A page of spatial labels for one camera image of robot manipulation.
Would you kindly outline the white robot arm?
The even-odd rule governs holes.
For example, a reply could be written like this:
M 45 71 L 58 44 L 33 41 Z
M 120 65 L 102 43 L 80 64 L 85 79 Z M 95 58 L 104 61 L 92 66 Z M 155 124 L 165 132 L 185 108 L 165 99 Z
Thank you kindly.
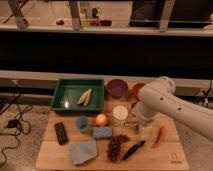
M 176 97 L 175 89 L 174 81 L 166 76 L 143 86 L 135 107 L 137 122 L 145 126 L 160 112 L 213 141 L 213 110 Z

